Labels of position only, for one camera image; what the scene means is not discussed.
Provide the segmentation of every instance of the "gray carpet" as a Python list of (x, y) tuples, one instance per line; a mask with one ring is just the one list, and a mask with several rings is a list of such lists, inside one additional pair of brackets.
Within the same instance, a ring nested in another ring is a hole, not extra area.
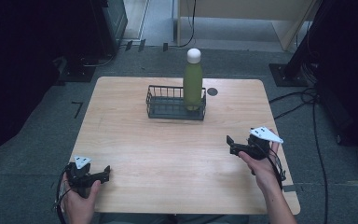
[[(290, 53), (202, 49), (205, 77), (257, 78), (269, 99), (304, 88), (277, 88), (269, 63), (287, 63)], [(21, 132), (0, 147), (0, 223), (59, 223), (51, 208), (58, 176), (69, 161), (98, 77), (181, 77), (186, 49), (148, 47), (121, 49), (108, 65), (98, 67), (91, 83), (54, 86), (29, 117)], [(77, 104), (83, 102), (78, 116)], [(301, 100), (292, 96), (273, 103), (279, 115)], [(358, 223), (358, 148), (336, 144), (335, 129), (322, 105), (316, 106), (319, 143), (328, 180), (328, 223)], [(323, 223), (324, 179), (312, 126), (312, 106), (277, 119), (284, 151), (296, 185), (299, 223)], [(251, 216), (251, 223), (268, 223)]]

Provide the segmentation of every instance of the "green bottle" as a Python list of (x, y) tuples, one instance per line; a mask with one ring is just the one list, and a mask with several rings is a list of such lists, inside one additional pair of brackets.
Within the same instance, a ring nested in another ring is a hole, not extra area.
[(202, 98), (201, 52), (190, 49), (187, 52), (187, 66), (183, 78), (184, 102), (187, 110), (198, 110)]

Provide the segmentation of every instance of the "power cord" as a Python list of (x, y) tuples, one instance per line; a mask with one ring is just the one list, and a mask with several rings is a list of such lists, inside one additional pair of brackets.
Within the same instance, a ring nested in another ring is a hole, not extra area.
[(313, 75), (313, 70), (317, 68), (317, 64), (313, 63), (302, 63), (301, 64), (301, 71), (304, 77), (307, 78), (313, 85), (316, 84), (318, 79)]
[(272, 104), (272, 103), (274, 103), (276, 101), (279, 101), (281, 99), (284, 99), (284, 98), (286, 98), (288, 96), (292, 96), (292, 95), (300, 95), (301, 96), (301, 100), (303, 102), (301, 105), (298, 105), (293, 109), (290, 109), (290, 110), (288, 110), (286, 112), (281, 113), (277, 117), (274, 117), (274, 119), (280, 119), (280, 118), (286, 116), (287, 114), (290, 114), (290, 113), (296, 111), (297, 109), (299, 109), (303, 105), (313, 104), (313, 102), (316, 101), (316, 93), (311, 93), (311, 92), (308, 92), (308, 91), (314, 91), (314, 90), (315, 90), (314, 88), (307, 88), (307, 89), (305, 89), (303, 91), (296, 91), (296, 92), (288, 93), (288, 94), (285, 94), (283, 96), (279, 96), (279, 97), (277, 97), (275, 99), (272, 99), (272, 100), (268, 101), (270, 104)]
[(65, 168), (63, 168), (61, 174), (60, 174), (60, 178), (59, 181), (57, 183), (57, 191), (56, 191), (56, 201), (54, 203), (54, 208), (57, 212), (57, 216), (61, 222), (61, 224), (65, 224), (65, 218), (63, 217), (62, 214), (62, 207), (61, 207), (61, 202), (63, 197), (72, 189), (68, 189), (66, 192), (64, 191), (64, 184), (62, 183), (62, 178), (65, 175), (66, 170), (68, 169), (68, 165), (65, 166)]
[[(279, 159), (278, 157), (278, 154), (275, 153), (272, 148), (269, 149), (269, 151), (273, 152), (273, 155), (270, 154), (270, 153), (266, 153), (263, 148), (258, 145), (255, 141), (252, 141), (251, 138), (248, 139), (248, 141), (250, 143), (252, 143), (254, 146), (256, 146), (261, 152), (263, 152), (263, 154), (265, 154), (266, 158), (268, 159), (269, 163), (272, 165), (272, 169), (274, 170), (274, 173), (275, 173), (275, 176), (277, 178), (277, 181), (278, 181), (278, 184), (279, 184), (279, 187), (281, 189), (283, 189), (283, 186), (282, 186), (282, 181), (286, 179), (286, 171), (283, 170), (282, 168), (282, 164), (281, 164), (281, 160)], [(269, 155), (272, 155), (275, 157), (275, 163), (271, 160), (271, 158), (269, 157)]]
[(100, 66), (104, 66), (104, 65), (109, 64), (113, 60), (113, 58), (115, 58), (115, 54), (112, 54), (112, 56), (104, 63), (96, 63), (96, 64), (83, 63), (82, 65), (84, 67), (100, 67)]
[[(294, 109), (291, 109), (289, 111), (286, 111), (286, 112), (280, 114), (279, 116), (275, 117), (274, 119), (279, 119), (279, 118), (299, 109), (303, 105), (312, 104), (313, 134), (315, 137), (315, 145), (316, 145), (316, 149), (318, 152), (319, 161), (321, 163), (322, 173), (324, 176), (324, 224), (327, 224), (327, 220), (328, 220), (328, 182), (327, 182), (327, 175), (326, 175), (326, 172), (324, 169), (324, 161), (323, 161), (321, 149), (319, 146), (319, 139), (318, 139), (318, 133), (317, 133), (317, 126), (316, 126), (316, 112), (315, 112), (316, 104), (319, 102), (319, 95), (316, 92), (308, 92), (308, 91), (315, 91), (315, 89), (307, 88), (303, 91), (296, 91), (296, 92), (288, 93), (283, 96), (279, 96), (277, 98), (270, 100), (269, 103), (271, 104), (271, 103), (277, 102), (281, 99), (284, 99), (284, 98), (286, 98), (288, 96), (292, 96), (292, 95), (300, 95), (301, 101), (303, 102), (301, 105), (298, 105)], [(311, 99), (305, 100), (306, 96), (311, 97)]]
[(318, 150), (319, 161), (322, 167), (322, 173), (324, 174), (324, 224), (327, 224), (328, 217), (328, 187), (327, 187), (327, 175), (324, 169), (324, 160), (322, 159), (321, 149), (319, 147), (318, 133), (316, 129), (316, 113), (315, 113), (316, 101), (312, 107), (312, 119), (313, 119), (313, 134), (315, 136), (316, 149)]
[(192, 18), (192, 21), (191, 21), (191, 24), (190, 24), (190, 27), (191, 27), (191, 37), (190, 39), (188, 40), (187, 43), (185, 43), (184, 45), (181, 45), (181, 46), (177, 46), (176, 48), (183, 48), (185, 46), (187, 46), (191, 40), (193, 40), (193, 37), (194, 37), (194, 18), (196, 17), (196, 5), (197, 5), (197, 0), (194, 0), (194, 6), (193, 6), (193, 18)]

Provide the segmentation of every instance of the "black stand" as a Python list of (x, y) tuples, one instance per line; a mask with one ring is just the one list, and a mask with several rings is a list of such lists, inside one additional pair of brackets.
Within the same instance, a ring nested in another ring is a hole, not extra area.
[(91, 82), (94, 75), (95, 67), (82, 67), (81, 70), (70, 70), (69, 66), (65, 66), (60, 73), (60, 82)]
[(307, 87), (308, 83), (301, 73), (296, 73), (294, 76), (287, 74), (287, 64), (270, 63), (269, 70), (274, 77), (275, 84), (278, 87)]
[(81, 61), (71, 59), (65, 60), (64, 58), (59, 59), (56, 67), (60, 71), (58, 85), (65, 82), (91, 82), (96, 69), (95, 66), (84, 66), (81, 64)]

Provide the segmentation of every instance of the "wooden table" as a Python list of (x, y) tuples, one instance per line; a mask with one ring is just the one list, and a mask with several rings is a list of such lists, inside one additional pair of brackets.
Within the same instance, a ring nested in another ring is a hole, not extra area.
[[(92, 174), (107, 165), (113, 169), (96, 211), (266, 214), (255, 177), (226, 143), (230, 135), (247, 144), (252, 127), (276, 130), (263, 83), (205, 78), (203, 86), (218, 94), (207, 95), (204, 121), (149, 119), (149, 85), (182, 86), (182, 79), (101, 77), (96, 84), (72, 155), (92, 158)], [(283, 184), (293, 185), (282, 148), (279, 156)], [(298, 214), (296, 192), (284, 196)]]

